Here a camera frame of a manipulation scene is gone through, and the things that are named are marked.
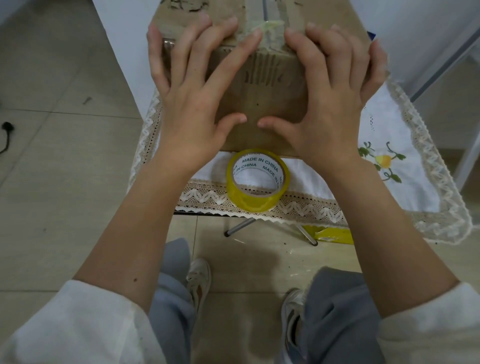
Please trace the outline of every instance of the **sleeve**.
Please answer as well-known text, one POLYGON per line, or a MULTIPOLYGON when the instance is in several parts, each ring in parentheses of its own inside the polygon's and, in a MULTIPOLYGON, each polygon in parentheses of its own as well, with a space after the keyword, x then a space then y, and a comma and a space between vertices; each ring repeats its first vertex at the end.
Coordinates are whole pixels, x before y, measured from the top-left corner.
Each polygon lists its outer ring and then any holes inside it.
POLYGON ((76 280, 5 342, 0 362, 166 363, 138 305, 76 280))
POLYGON ((480 296, 467 283, 385 318, 378 343, 387 363, 480 363, 480 296))

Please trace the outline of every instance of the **gray-blue trousers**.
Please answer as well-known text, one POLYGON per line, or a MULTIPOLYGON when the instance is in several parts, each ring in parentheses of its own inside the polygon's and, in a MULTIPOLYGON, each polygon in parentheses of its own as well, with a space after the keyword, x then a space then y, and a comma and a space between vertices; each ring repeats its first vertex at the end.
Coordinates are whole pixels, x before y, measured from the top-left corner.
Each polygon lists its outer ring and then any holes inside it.
MULTIPOLYGON (((196 312, 186 289, 189 268, 187 241, 167 243, 148 316, 168 364, 190 363, 196 312)), ((379 322, 363 275, 324 267, 305 301, 298 340, 302 356, 310 364, 383 363, 375 338, 379 322)))

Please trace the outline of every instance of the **tape roll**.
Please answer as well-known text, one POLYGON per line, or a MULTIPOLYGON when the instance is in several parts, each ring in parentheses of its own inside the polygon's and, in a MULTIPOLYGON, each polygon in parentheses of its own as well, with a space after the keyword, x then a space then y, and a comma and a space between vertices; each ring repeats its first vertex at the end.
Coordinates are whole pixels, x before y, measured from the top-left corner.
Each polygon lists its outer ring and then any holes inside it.
POLYGON ((274 207, 290 184, 290 172, 286 164, 272 152, 247 149, 238 152, 228 163, 227 194, 238 208, 248 212, 264 212, 274 207), (270 176, 276 189, 266 194, 252 194, 242 189, 235 176, 243 170, 258 169, 270 176))

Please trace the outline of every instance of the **sneaker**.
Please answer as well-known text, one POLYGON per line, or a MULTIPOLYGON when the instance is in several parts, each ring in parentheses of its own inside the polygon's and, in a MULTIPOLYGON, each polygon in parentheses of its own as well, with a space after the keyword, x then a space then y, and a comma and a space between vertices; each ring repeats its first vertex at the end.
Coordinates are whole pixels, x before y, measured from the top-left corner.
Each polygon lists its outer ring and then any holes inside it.
POLYGON ((192 295, 197 315, 200 315, 211 282, 212 273, 208 262, 202 258, 195 259, 190 264, 190 271, 187 275, 187 289, 192 295))
POLYGON ((301 320, 303 312, 303 291, 292 289, 282 303, 282 349, 276 364, 302 364, 306 360, 302 357, 295 336, 296 324, 301 320))

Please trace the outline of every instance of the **finger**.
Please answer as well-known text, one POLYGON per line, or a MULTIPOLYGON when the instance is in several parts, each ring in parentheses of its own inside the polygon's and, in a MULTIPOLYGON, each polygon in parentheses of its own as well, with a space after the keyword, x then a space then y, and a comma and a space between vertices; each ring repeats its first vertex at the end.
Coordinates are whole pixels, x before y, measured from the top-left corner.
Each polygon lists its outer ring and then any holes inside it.
POLYGON ((257 126, 261 129, 273 130, 295 148, 295 139, 298 132, 295 124, 275 116, 266 116, 257 122, 257 126))
POLYGON ((369 53, 372 60, 370 77, 360 90, 360 97, 364 104, 375 95, 387 79, 388 55, 382 49, 378 40, 370 45, 369 53))
POLYGON ((262 31, 257 28, 241 41, 210 75, 205 83, 204 90, 211 96, 213 102, 220 102, 233 78, 246 62, 248 56, 255 52, 261 40, 262 31))
POLYGON ((162 61, 163 37, 153 23, 148 26, 147 41, 150 73, 160 96, 164 98, 170 90, 170 85, 162 61))
POLYGON ((368 65, 370 64, 370 55, 368 48, 362 41, 349 34, 345 29, 340 28, 337 25, 332 27, 332 30, 338 32, 345 38, 352 46, 352 67, 350 70, 350 87, 352 90, 360 91, 365 76, 367 74, 368 65))
POLYGON ((215 130, 215 140, 219 148, 225 143, 228 134, 230 134, 233 127, 237 124, 242 124, 247 121, 247 117, 245 114, 236 112, 233 114, 229 114, 223 117, 218 124, 216 125, 215 130))
POLYGON ((235 33, 238 26, 238 19, 233 16, 219 25, 212 26, 205 30, 192 46, 185 78, 203 86, 212 52, 220 46, 226 37, 235 33))
POLYGON ((307 36, 320 45, 327 56, 326 64, 332 87, 350 85, 352 46, 342 35, 320 27, 307 27, 307 36))
POLYGON ((199 19, 183 31, 180 39, 173 47, 171 56, 173 88, 177 88, 183 83, 192 44, 211 25, 212 19, 210 19, 208 14, 200 13, 199 19))
POLYGON ((325 56, 318 47, 305 35, 287 28, 285 41, 296 53, 305 67, 305 79, 309 95, 319 95, 326 88, 330 88, 325 56))

